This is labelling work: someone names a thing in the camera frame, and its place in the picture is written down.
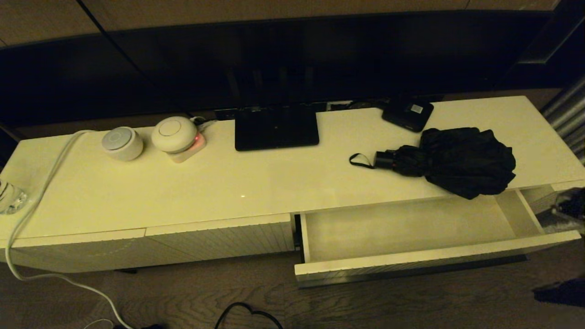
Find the black umbrella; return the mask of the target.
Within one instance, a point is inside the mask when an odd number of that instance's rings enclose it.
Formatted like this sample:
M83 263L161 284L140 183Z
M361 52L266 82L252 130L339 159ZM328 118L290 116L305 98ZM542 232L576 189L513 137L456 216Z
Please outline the black umbrella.
M404 144L395 150L378 151L373 162L359 163L357 157L359 154L351 155L349 163L424 177L468 200L500 194L516 177L512 148L500 142L491 129L477 127L430 128L422 132L418 146Z

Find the cream white ribbed drawer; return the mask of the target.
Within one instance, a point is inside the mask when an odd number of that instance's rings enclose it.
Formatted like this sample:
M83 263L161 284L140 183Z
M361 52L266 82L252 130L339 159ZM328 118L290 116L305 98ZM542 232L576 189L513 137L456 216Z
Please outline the cream white ribbed drawer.
M301 287L525 256L580 239L575 230L546 233L518 190L302 214L300 228Z

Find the white TV cabinet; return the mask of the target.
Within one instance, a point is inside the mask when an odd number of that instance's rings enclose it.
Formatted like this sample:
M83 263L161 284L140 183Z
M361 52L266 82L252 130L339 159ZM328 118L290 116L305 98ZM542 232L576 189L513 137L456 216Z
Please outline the white TV cabinet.
M239 152L234 122L206 129L207 145L183 163L150 142L131 162L109 158L103 132L86 133L69 150L38 208L17 238L104 233L261 215L356 208L454 197L424 178L352 166L355 153L418 144L420 136L382 120L376 108L317 115L320 143ZM513 150L508 190L585 180L585 167L524 96L437 102L428 127L491 129ZM192 262L146 235L133 267Z

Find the white cloth on floor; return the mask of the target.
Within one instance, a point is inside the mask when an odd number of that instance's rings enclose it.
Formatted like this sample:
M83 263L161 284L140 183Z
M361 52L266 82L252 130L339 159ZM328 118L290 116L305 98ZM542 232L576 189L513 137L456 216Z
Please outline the white cloth on floor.
M538 214L537 220L545 233L561 233L576 230L579 234L585 236L585 222L581 219L546 211Z

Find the silver ribbed column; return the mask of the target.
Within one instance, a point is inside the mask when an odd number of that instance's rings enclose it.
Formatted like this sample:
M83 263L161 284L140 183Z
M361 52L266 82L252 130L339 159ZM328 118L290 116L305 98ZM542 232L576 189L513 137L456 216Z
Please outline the silver ribbed column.
M585 74L562 89L540 112L585 167Z

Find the black set-top box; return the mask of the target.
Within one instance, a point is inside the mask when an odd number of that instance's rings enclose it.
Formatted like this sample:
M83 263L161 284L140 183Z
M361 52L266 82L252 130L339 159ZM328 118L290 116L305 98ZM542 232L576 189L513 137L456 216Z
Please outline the black set-top box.
M390 101L382 110L382 119L414 133L424 130L434 106L430 102L415 99Z

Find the large black television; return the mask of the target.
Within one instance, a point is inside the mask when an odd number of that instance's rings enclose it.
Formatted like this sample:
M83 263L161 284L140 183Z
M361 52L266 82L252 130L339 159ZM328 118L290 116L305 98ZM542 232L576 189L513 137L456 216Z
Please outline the large black television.
M0 50L12 127L241 106L506 88L585 73L585 22L546 64L552 13L439 12L140 29Z

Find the wide ribbed cabinet front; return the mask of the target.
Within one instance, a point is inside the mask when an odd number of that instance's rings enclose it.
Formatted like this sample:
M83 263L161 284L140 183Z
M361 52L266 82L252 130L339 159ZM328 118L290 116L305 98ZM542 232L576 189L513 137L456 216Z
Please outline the wide ribbed cabinet front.
M291 214L261 215L147 228L146 237L188 255L219 260L295 250Z

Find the white power strip red light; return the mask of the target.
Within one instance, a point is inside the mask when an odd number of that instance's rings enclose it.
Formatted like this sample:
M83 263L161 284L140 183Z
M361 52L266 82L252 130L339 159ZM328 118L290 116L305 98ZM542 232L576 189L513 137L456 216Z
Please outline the white power strip red light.
M193 142L194 143L192 144L192 146L188 147L186 150L178 153L168 153L167 156L169 156L169 158L174 163L183 163L186 162L189 158L192 158L194 155L199 153L207 145L207 140L202 133L197 133Z

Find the white round dome device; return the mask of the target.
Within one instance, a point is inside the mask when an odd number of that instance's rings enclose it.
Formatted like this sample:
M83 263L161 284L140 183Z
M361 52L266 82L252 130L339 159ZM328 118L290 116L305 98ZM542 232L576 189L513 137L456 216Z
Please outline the white round dome device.
M188 118L175 116L160 121L150 135L155 148L167 154L180 153L196 142L198 128Z

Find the white speaker grey top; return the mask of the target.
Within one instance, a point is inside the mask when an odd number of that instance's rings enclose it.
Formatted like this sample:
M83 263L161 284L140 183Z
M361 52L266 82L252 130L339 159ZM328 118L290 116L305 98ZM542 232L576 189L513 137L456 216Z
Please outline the white speaker grey top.
M144 151L144 142L138 132L131 127L117 127L101 139L105 153L121 162L137 159Z

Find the plain cream cabinet front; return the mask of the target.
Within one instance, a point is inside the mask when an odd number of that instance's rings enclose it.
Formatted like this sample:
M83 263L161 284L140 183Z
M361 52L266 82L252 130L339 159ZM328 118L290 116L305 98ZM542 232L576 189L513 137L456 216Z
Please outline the plain cream cabinet front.
M16 238L9 254L16 266L57 273L124 269L140 258L144 234L145 229L131 229Z

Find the clear glass object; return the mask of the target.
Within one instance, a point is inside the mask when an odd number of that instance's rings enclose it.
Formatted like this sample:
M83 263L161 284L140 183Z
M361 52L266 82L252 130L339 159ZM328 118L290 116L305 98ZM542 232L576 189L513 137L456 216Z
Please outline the clear glass object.
M15 214L27 200L28 194L24 190L0 179L0 215Z

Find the black television base plate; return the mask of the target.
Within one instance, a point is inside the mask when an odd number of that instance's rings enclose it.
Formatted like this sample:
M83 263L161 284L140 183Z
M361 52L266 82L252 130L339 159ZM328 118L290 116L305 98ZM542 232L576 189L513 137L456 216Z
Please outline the black television base plate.
M316 112L309 106L265 107L235 115L234 147L255 151L320 143Z

